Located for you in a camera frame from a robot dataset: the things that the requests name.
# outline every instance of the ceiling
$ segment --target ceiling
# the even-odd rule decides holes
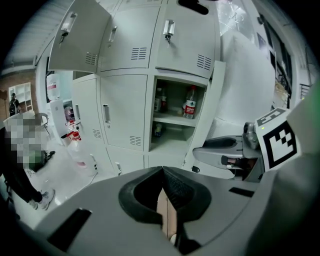
[[[4,68],[32,65],[56,33],[73,0],[49,0],[25,24],[4,61]]]

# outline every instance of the sneaker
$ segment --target sneaker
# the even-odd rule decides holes
[[[39,202],[40,206],[42,209],[47,210],[49,207],[50,202],[54,199],[55,197],[55,190],[50,188],[48,191],[44,192],[42,194],[42,200]]]
[[[37,202],[32,199],[29,201],[29,205],[31,205],[33,207],[33,209],[35,209],[35,210],[38,209]]]

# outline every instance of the locker door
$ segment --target locker door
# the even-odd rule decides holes
[[[166,7],[159,42],[156,68],[180,71],[209,78],[215,58],[215,40],[220,38],[215,31],[213,12],[215,3],[205,1],[210,13],[202,15],[170,0]],[[166,21],[174,21],[170,44],[163,34]]]
[[[110,17],[94,0],[75,0],[56,32],[49,70],[97,72],[99,50]]]
[[[122,0],[118,11],[122,11],[128,8],[136,8],[144,5],[161,5],[162,0]]]
[[[148,68],[160,7],[117,12],[107,26],[101,46],[101,71]]]
[[[115,147],[109,147],[108,153],[116,174],[120,171],[121,174],[127,174],[144,168],[144,156],[141,154],[129,153]]]
[[[101,110],[109,145],[144,150],[146,88],[146,75],[101,78]]]
[[[81,137],[104,143],[97,106],[97,79],[90,79],[72,85],[72,105]]]

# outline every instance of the ventilation slot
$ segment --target ventilation slot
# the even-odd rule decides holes
[[[97,65],[98,56],[94,53],[87,52],[85,56],[85,63],[89,65],[96,66]]]
[[[135,146],[141,146],[141,138],[135,137],[135,136],[130,136],[130,144],[135,145]]]
[[[196,66],[205,70],[210,70],[211,68],[211,59],[205,56],[198,54],[198,59]]]
[[[101,137],[101,132],[100,132],[99,130],[93,129],[92,131],[93,131],[93,136],[94,136],[95,138],[102,139],[102,137]]]
[[[145,60],[147,48],[132,48],[131,60]]]

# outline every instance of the key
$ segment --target key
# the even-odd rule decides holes
[[[68,34],[69,34],[68,32],[64,32],[64,33],[61,35],[61,39],[60,39],[59,46],[62,44],[62,42],[64,41],[65,37],[66,37]]]

